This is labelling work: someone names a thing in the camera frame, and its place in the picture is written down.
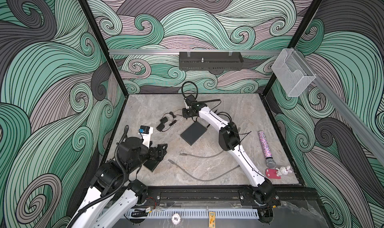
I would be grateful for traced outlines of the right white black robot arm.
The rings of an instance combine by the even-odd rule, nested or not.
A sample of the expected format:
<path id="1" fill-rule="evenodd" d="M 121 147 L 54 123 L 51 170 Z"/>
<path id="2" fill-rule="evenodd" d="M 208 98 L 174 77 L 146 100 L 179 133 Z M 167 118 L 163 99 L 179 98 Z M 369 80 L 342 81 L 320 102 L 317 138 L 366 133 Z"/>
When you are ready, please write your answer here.
<path id="1" fill-rule="evenodd" d="M 237 126 L 232 121 L 226 121 L 214 113 L 209 107 L 210 102 L 221 102 L 220 99 L 198 101 L 198 87 L 192 81 L 182 84 L 181 93 L 186 107 L 182 109 L 183 117 L 198 117 L 206 121 L 218 132 L 219 146 L 228 152 L 238 163 L 248 178 L 256 204 L 266 206 L 276 201 L 277 194 L 272 182 L 258 170 L 242 146 L 242 140 Z"/>

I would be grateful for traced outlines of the dark grey box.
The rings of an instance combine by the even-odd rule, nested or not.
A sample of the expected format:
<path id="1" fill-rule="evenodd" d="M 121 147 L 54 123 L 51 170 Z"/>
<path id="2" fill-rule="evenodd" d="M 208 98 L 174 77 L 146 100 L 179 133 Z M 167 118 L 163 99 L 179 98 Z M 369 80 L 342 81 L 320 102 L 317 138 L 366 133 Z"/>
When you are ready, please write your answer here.
<path id="1" fill-rule="evenodd" d="M 207 128 L 197 121 L 182 132 L 180 136 L 187 144 L 192 146 L 206 131 Z"/>

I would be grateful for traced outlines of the black network switch box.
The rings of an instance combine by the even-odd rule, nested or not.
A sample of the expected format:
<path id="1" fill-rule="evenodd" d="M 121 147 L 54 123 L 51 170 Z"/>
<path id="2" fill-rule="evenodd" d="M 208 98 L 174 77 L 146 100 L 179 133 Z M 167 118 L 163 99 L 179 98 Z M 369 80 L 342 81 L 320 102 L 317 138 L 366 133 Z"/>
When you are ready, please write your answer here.
<path id="1" fill-rule="evenodd" d="M 146 162 L 144 162 L 143 166 L 146 167 L 148 170 L 150 170 L 152 173 L 154 172 L 154 170 L 157 168 L 157 166 L 159 165 L 159 161 L 158 160 L 147 160 Z"/>

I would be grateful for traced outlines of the black power adapter with cable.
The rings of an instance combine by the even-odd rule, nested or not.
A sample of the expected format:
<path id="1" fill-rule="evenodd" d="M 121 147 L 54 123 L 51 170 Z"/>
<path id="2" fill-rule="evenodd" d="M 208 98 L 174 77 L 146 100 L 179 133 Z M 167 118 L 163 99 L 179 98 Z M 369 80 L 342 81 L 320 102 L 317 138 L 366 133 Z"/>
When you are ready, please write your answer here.
<path id="1" fill-rule="evenodd" d="M 168 113 L 165 113 L 161 117 L 161 119 L 163 117 L 167 117 L 169 121 L 167 123 L 164 123 L 164 124 L 159 123 L 159 125 L 156 127 L 156 130 L 159 131 L 159 132 L 166 132 L 166 131 L 168 131 L 170 128 L 172 128 L 177 123 L 176 118 L 177 117 L 182 117 L 182 115 L 181 114 L 176 114 L 175 112 L 170 111 Z"/>

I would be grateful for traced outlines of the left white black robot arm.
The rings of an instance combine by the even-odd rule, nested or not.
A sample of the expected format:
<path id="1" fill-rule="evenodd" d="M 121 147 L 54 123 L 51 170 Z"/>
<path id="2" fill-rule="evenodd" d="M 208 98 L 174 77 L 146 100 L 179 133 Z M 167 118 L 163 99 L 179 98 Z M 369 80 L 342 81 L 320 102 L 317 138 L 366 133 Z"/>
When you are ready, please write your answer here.
<path id="1" fill-rule="evenodd" d="M 153 172 L 167 154 L 168 144 L 153 146 L 152 127 L 141 126 L 138 137 L 129 137 L 129 128 L 124 127 L 113 158 L 97 169 L 69 228 L 111 228 L 121 217 L 138 223 L 155 210 L 160 199 L 130 175 L 142 167 Z"/>

